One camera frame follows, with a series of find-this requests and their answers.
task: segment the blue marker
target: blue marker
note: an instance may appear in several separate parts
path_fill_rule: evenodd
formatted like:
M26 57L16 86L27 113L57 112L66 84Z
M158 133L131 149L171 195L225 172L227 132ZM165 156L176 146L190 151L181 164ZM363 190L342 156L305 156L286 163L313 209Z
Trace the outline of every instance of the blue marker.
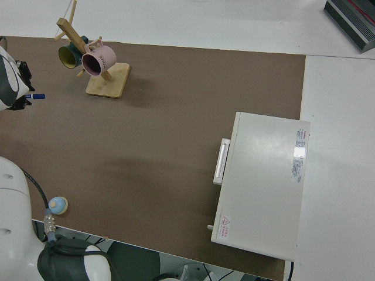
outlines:
M44 94L32 94L32 95L25 95L25 98L32 98L33 100L43 100L46 98Z

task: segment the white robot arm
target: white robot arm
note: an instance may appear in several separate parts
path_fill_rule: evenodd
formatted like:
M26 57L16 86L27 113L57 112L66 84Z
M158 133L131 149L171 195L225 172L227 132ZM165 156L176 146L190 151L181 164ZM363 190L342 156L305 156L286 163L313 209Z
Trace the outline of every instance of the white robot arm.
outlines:
M33 90L30 78L27 64L15 61L0 46L0 111L24 109L25 104L31 104L25 97L28 91ZM46 243L37 239L32 227L29 188L24 174L29 177L17 165L0 157L0 280L110 281L108 260L96 246L82 241L77 255L74 245L69 246L69 239L56 239L54 232L46 231L49 238ZM46 213L50 214L52 207L46 208ZM60 258L50 258L50 253L53 252L56 257L59 251Z
M17 62L0 47L0 110L13 106L29 90L21 78Z

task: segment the warning label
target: warning label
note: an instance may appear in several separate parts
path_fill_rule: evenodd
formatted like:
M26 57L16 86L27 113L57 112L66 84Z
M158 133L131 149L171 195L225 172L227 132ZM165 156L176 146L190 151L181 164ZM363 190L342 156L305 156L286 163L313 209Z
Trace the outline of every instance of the warning label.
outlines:
M308 133L304 129L299 129L296 132L296 140L294 147L294 159L292 167L293 181L300 183L304 177L304 161L306 158L306 140Z
M228 239L229 235L229 226L230 226L230 217L227 215L221 216L221 223L219 228L219 238L220 239Z

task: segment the white table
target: white table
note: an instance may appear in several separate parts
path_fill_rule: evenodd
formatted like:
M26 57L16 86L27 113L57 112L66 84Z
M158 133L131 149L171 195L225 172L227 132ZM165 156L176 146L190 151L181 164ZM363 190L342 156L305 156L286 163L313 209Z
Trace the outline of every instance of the white table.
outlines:
M54 37L68 3L8 1L0 9L2 35ZM293 280L372 280L375 50L359 54L324 14L324 0L103 4L79 0L77 31L124 43L313 55L301 108L312 134Z

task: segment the brown table mat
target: brown table mat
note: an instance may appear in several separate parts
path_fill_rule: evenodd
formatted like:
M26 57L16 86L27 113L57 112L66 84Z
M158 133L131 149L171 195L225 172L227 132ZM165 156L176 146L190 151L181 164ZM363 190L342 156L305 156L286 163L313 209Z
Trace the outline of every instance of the brown table mat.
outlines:
M65 68L60 40L8 37L36 92L0 112L0 155L49 199L61 226L282 280L284 261L210 242L220 187L213 174L236 111L299 119L305 56L108 43L132 67L119 100L87 95L89 76ZM43 204L30 186L33 218Z

